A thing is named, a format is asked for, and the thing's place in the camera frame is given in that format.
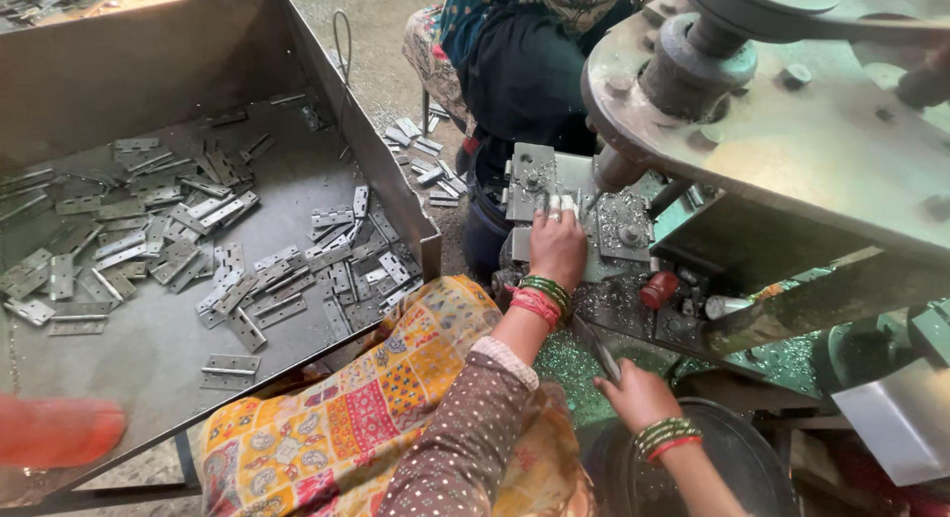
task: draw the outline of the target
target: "red knob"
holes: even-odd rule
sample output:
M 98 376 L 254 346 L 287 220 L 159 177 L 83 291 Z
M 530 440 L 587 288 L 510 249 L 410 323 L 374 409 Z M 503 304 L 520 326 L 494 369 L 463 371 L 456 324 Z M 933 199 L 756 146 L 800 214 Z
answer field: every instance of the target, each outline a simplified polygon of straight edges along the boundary
M 668 300 L 676 288 L 679 287 L 679 278 L 672 272 L 657 272 L 650 281 L 640 289 L 640 301 L 659 309 L 663 302 Z

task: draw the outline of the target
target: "worker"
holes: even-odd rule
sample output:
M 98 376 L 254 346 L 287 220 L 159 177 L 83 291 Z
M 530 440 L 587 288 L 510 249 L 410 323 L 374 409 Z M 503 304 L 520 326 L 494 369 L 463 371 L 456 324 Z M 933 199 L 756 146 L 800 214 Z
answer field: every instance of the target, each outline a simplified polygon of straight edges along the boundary
M 584 61 L 646 1 L 445 0 L 410 18 L 403 53 L 423 88 L 465 123 L 466 153 L 481 144 L 476 162 L 504 169 L 516 142 L 589 156 L 596 139 L 580 98 Z
M 587 241 L 570 196 L 537 211 L 504 316 L 465 277 L 403 299 L 375 346 L 302 392 L 235 401 L 201 436 L 207 515 L 593 514 L 564 390 L 531 369 L 569 313 Z M 663 381 L 595 384 L 694 517 L 744 515 Z

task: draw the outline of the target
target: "metal table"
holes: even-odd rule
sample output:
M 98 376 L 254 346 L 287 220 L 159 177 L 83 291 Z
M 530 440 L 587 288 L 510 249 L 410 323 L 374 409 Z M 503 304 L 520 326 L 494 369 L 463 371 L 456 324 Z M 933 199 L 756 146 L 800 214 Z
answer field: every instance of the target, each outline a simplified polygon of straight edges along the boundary
M 36 47 L 49 48 L 42 62 L 30 54 Z M 117 165 L 111 148 L 101 144 L 113 139 L 159 137 L 172 151 L 191 157 L 208 136 L 236 149 L 270 133 L 276 144 L 251 164 L 260 206 L 216 232 L 215 245 L 242 242 L 249 264 L 291 244 L 303 251 L 312 246 L 306 237 L 311 211 L 351 203 L 354 187 L 367 183 L 371 210 L 385 207 L 424 278 L 438 276 L 438 230 L 290 0 L 177 1 L 0 36 L 0 53 L 22 64 L 7 71 L 0 87 L 0 99 L 9 108 L 0 116 L 4 169 L 108 171 Z M 65 62 L 76 73 L 61 76 L 57 65 Z M 116 68 L 119 63 L 125 68 Z M 339 115 L 341 104 L 347 105 L 341 122 L 346 140 L 339 148 L 349 149 L 342 159 L 337 134 L 311 131 L 299 104 L 267 102 L 301 91 L 318 99 L 328 114 Z M 84 109 L 73 110 L 78 106 Z M 199 118 L 237 106 L 247 109 L 247 121 L 209 130 Z M 59 140 L 38 139 L 43 136 Z M 37 163 L 40 159 L 56 160 Z M 47 209 L 5 226 L 0 232 L 3 268 L 42 245 L 59 220 Z M 81 264 L 90 260 L 87 251 Z M 15 360 L 8 387 L 28 398 L 113 399 L 128 415 L 128 430 L 116 449 L 88 467 L 34 476 L 40 480 L 18 503 L 35 504 L 45 496 L 44 504 L 9 512 L 77 510 L 200 493 L 184 436 L 188 426 L 375 326 L 341 339 L 331 331 L 317 291 L 304 291 L 307 311 L 263 330 L 268 344 L 254 353 L 261 357 L 254 387 L 200 389 L 200 368 L 209 354 L 247 354 L 226 326 L 205 329 L 198 322 L 195 305 L 211 291 L 211 282 L 193 281 L 179 294 L 152 280 L 136 287 L 134 296 L 109 315 L 101 335 L 50 337 L 17 317 L 5 320 L 10 351 L 4 360 Z M 182 484 L 69 491 L 172 436 L 183 458 Z

